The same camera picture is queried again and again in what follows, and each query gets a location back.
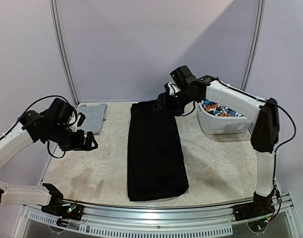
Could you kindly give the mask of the grey t-shirt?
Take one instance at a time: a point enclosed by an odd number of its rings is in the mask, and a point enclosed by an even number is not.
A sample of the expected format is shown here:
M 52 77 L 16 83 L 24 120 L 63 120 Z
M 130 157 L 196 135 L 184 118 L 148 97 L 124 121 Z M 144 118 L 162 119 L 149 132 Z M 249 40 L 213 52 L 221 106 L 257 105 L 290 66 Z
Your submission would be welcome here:
M 94 135 L 100 135 L 103 122 L 106 120 L 107 104 L 99 104 L 94 106 L 81 106 L 77 109 L 78 113 L 85 115 L 85 120 L 78 128 Z

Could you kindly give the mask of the black garment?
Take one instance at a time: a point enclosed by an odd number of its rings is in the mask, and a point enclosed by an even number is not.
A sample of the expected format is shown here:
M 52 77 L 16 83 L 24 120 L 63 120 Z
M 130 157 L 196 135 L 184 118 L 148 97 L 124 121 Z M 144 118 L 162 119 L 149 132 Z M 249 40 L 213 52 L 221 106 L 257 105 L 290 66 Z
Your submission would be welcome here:
M 130 109 L 127 194 L 134 202 L 177 197 L 189 188 L 175 116 L 154 106 L 146 101 Z

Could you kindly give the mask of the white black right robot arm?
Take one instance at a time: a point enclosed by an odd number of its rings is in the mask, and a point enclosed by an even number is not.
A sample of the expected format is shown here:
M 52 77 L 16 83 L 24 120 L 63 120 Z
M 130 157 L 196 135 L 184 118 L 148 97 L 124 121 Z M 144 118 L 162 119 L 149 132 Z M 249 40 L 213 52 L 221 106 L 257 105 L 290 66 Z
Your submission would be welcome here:
M 178 87 L 177 92 L 159 94 L 155 109 L 164 110 L 175 116 L 181 116 L 187 104 L 209 100 L 220 103 L 239 112 L 253 124 L 251 145 L 257 156 L 257 184 L 255 193 L 259 198 L 249 206 L 253 216 L 260 216 L 268 208 L 268 197 L 274 190 L 275 145 L 279 140 L 278 104 L 273 98 L 268 100 L 250 95 L 236 89 L 219 78 L 205 75 L 195 77 L 186 65 L 171 72 Z

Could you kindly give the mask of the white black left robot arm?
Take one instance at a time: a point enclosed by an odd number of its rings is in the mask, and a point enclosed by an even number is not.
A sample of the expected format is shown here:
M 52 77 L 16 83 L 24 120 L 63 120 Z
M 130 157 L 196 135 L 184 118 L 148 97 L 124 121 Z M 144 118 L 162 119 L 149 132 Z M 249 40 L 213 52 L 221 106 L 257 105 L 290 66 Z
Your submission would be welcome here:
M 93 132 L 79 129 L 85 118 L 63 96 L 37 99 L 0 136 L 0 170 L 37 142 L 47 148 L 55 143 L 63 153 L 97 149 Z M 39 205 L 56 215 L 63 215 L 67 210 L 63 194 L 51 183 L 10 185 L 0 180 L 0 208 L 9 205 Z

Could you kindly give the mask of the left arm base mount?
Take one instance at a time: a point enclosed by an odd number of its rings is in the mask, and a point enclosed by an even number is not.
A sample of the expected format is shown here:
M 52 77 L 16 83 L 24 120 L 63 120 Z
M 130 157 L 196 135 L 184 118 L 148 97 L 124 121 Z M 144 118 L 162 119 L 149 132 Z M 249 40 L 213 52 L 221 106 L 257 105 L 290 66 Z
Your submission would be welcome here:
M 62 202 L 56 205 L 42 206 L 41 211 L 50 215 L 61 217 L 62 219 L 71 219 L 80 221 L 83 216 L 84 206 L 77 201 Z

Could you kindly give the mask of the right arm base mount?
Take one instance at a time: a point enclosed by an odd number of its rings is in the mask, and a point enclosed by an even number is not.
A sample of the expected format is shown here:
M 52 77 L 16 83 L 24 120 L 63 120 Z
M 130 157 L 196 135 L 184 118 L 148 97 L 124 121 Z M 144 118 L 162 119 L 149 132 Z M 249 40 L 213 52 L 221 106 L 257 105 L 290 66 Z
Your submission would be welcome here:
M 236 221 L 249 220 L 262 217 L 268 222 L 277 215 L 277 211 L 271 200 L 254 200 L 250 203 L 235 205 L 232 207 Z

